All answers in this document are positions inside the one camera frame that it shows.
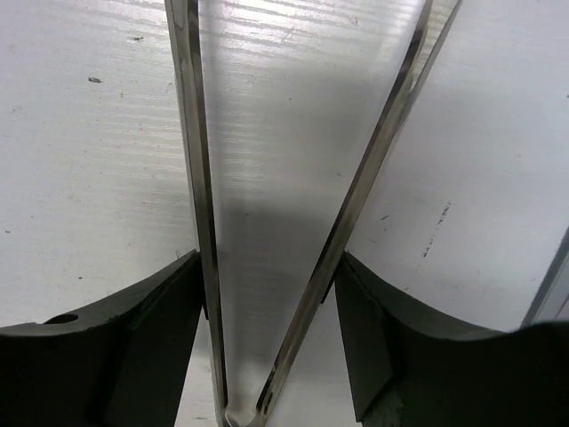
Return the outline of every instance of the tweezers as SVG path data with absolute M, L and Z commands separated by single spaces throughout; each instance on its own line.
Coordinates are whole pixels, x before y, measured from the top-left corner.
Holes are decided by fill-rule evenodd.
M 426 0 L 405 58 L 330 230 L 328 239 L 289 325 L 272 370 L 247 427 L 264 427 L 285 386 L 302 341 L 334 279 L 373 183 L 437 56 L 460 0 Z M 213 218 L 204 80 L 197 0 L 165 0 L 188 180 L 192 189 L 197 238 L 204 274 L 206 309 L 212 343 L 212 375 L 218 423 L 240 424 L 228 412 L 220 279 Z

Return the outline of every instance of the black plastic part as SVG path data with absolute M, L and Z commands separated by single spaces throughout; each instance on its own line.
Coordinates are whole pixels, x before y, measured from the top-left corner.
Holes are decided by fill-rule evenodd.
M 0 425 L 174 426 L 203 301 L 192 253 L 44 325 L 0 328 Z
M 569 325 L 511 334 L 446 316 L 346 254 L 336 299 L 364 427 L 569 425 Z

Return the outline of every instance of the black mark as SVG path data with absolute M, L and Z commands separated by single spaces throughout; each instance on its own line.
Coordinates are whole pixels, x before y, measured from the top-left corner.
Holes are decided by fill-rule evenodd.
M 440 229 L 441 225 L 443 225 L 443 222 L 445 222 L 446 216 L 448 215 L 448 211 L 451 209 L 452 205 L 453 204 L 451 202 L 448 202 L 445 206 L 445 209 L 443 209 L 443 212 L 441 213 L 441 216 L 438 219 L 437 225 L 435 226 L 435 231 L 433 231 L 433 234 L 430 237 L 429 244 L 427 245 L 427 247 L 425 248 L 425 251 L 423 252 L 423 258 L 427 258 L 427 255 L 429 254 L 430 248 L 433 246 L 433 242 L 435 241 L 435 238 L 437 238 L 438 229 Z

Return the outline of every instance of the white surface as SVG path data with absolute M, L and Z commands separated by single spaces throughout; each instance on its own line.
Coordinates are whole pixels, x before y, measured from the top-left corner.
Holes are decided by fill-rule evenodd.
M 219 37 L 205 38 L 206 96 L 239 407 L 324 243 L 321 209 L 333 217 L 359 160 L 345 144 L 363 147 L 388 90 L 373 66 L 393 30 L 378 23 L 396 17 L 372 3 L 210 11 Z M 350 243 L 395 286 L 485 326 L 519 324 L 567 226 L 568 7 L 464 2 Z M 162 3 L 2 2 L 0 54 L 2 325 L 97 300 L 195 245 Z M 208 370 L 201 325 L 178 425 L 215 425 Z M 331 295 L 271 425 L 348 427 L 350 405 Z

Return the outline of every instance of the screw hole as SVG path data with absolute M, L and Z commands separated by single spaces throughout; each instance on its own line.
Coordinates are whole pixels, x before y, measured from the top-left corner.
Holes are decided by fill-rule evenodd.
M 45 322 L 45 324 L 58 325 L 61 323 L 70 323 L 70 322 L 75 322 L 78 318 L 79 316 L 77 316 L 76 314 L 60 314 L 59 316 L 50 318 L 47 322 Z

